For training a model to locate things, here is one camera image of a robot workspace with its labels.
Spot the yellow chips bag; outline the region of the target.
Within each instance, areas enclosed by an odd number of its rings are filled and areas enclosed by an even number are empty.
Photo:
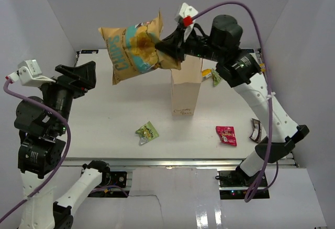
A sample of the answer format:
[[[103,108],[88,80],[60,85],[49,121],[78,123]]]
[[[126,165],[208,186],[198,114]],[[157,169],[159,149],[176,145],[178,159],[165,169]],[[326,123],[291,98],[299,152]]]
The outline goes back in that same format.
[[[151,21],[124,28],[98,29],[104,39],[113,65],[112,84],[136,77],[158,68],[181,69],[181,61],[156,49],[163,29],[161,13]]]

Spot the light green snack packet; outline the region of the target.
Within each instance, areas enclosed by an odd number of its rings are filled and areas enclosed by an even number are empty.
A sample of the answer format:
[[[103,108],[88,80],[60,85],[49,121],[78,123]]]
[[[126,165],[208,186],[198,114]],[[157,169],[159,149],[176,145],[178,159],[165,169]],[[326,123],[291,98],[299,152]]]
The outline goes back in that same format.
[[[213,79],[213,86],[216,87],[221,83],[223,79],[214,68],[211,69],[211,74]]]

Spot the green candy packet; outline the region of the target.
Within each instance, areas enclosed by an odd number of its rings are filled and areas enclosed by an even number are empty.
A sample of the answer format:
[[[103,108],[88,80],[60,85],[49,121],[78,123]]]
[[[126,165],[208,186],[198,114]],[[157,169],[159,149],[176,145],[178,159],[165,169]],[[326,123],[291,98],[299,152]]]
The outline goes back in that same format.
[[[159,137],[156,128],[150,121],[136,130],[135,134],[139,136],[139,145],[144,145]]]

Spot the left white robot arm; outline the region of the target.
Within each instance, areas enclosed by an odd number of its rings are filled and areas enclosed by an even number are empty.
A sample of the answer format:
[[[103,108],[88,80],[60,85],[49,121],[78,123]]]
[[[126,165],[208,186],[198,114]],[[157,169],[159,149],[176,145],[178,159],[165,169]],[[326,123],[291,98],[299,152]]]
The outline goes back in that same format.
[[[57,78],[48,78],[36,60],[20,63],[10,76],[13,82],[39,88],[42,97],[25,97],[16,108],[15,128],[19,131],[18,168],[23,180],[25,204],[20,228],[71,228],[74,215],[97,186],[110,182],[109,166],[103,161],[84,165],[78,181],[60,199],[54,199],[55,174],[69,150],[68,119],[74,99],[96,85],[93,61],[76,67],[58,65]]]

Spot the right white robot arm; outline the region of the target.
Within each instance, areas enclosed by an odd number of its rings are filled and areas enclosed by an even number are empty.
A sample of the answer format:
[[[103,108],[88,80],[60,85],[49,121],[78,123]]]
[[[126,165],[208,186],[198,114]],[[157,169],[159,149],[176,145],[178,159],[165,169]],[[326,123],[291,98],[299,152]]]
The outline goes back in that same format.
[[[209,35],[197,35],[195,30],[201,30],[201,26],[190,16],[177,16],[176,22],[174,32],[155,47],[178,60],[190,55],[216,62],[216,72],[246,101],[266,131],[266,137],[236,168],[237,182],[247,187],[264,163],[274,163],[288,155],[307,136],[309,128],[291,119],[274,94],[267,92],[258,62],[239,47],[243,29],[234,17],[216,16]]]

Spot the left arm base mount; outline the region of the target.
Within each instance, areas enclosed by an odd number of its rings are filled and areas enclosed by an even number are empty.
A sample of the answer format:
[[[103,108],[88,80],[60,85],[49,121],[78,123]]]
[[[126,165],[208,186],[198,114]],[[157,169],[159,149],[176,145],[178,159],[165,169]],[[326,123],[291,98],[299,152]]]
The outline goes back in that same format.
[[[90,198],[127,198],[127,172],[110,171],[103,181],[88,195]]]

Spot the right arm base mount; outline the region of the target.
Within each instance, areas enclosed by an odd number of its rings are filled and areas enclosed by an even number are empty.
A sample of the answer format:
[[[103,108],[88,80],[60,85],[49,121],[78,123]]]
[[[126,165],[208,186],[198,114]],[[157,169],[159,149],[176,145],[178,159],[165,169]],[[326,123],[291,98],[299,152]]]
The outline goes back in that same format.
[[[258,174],[250,178],[244,178],[235,170],[221,170],[218,172],[215,179],[219,184],[219,192],[221,200],[244,200],[249,186],[254,182]],[[264,190],[268,187],[267,179],[263,174],[260,186],[254,199],[269,199],[270,194],[268,190]]]

